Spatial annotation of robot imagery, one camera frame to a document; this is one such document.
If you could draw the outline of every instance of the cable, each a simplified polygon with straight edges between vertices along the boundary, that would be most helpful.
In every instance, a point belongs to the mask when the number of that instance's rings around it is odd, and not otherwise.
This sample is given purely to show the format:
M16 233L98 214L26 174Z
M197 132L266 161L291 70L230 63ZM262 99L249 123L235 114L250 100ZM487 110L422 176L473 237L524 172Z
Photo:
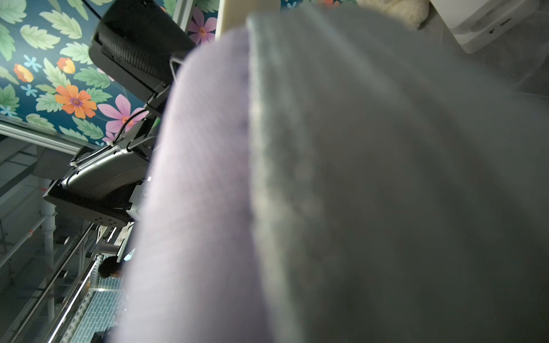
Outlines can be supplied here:
M92 11L93 15L95 15L97 17L97 19L101 20L101 16L99 15L99 13L96 12L96 10L94 10L86 0L82 0L82 2L84 3L84 5L86 5L86 7Z
M132 115L131 117L128 118L128 120L126 120L126 122L124 122L122 124L122 127L120 127L120 130L118 131L118 133L116 134L116 137L114 137L113 139L113 144L116 143L116 141L118 140L118 138L122 135L122 132L124 132L124 129L126 128L126 125L128 125L128 123L130 121L132 121L133 118L135 118L136 116L138 116L139 114L143 113L147 111L146 109L142 109L141 111L135 113L134 115Z

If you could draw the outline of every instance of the white device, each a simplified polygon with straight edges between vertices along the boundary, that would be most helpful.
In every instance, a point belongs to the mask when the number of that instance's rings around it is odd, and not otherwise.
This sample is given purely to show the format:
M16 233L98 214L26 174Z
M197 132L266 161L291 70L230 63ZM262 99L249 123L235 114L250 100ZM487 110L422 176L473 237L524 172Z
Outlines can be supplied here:
M463 50L477 52L535 12L539 0L431 0Z

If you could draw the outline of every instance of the blue flower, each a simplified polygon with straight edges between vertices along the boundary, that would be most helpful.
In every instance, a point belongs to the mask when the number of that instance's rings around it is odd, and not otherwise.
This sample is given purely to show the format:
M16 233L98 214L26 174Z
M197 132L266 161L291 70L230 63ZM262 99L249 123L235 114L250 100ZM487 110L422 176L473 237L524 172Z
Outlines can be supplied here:
M27 92L25 93L26 96L32 95L33 97L36 98L36 93L38 93L38 90L37 90L37 89L32 89L32 86L30 85L30 83L27 85L27 87L21 86L21 89L22 89L23 91L27 91Z
M17 117L17 113L12 111L12 108L9 106L0 105L0 114L5 114L8 117Z
M23 63L25 67L32 68L35 72L38 72L38 68L42 67L42 65L36 63L36 57L29 58L27 55L23 55L23 57L27 60L27 62Z

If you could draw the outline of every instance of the blue tiled wall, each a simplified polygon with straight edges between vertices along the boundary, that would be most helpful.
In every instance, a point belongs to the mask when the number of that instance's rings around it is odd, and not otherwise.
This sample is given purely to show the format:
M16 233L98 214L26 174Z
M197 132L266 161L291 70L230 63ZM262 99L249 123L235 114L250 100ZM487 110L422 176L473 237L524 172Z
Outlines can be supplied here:
M95 332L113 326L114 312L123 296L120 292L96 292L71 343L89 343Z
M97 265L100 264L103 258L103 256L99 258ZM97 273L97 265L92 272L92 287L107 289L122 288L122 279L100 278ZM95 292L70 343L89 343L95 332L104 331L113 326L114 313L118 310L124 296L120 292Z
M97 287L98 288L108 288L108 289L121 289L122 288L122 279L114 279L114 278L102 279L102 278L99 278L99 280L97 280Z

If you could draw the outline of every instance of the floral wallpaper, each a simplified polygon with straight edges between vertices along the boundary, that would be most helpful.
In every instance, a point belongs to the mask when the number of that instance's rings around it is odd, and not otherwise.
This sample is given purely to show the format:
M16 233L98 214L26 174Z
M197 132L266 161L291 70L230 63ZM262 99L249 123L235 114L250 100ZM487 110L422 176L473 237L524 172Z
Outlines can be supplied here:
M113 0L88 0L103 15ZM155 0L173 16L177 0ZM103 146L143 102L98 69L99 20L81 0L0 0L0 115ZM214 40L219 0L197 0L190 38ZM146 112L128 123L129 130Z

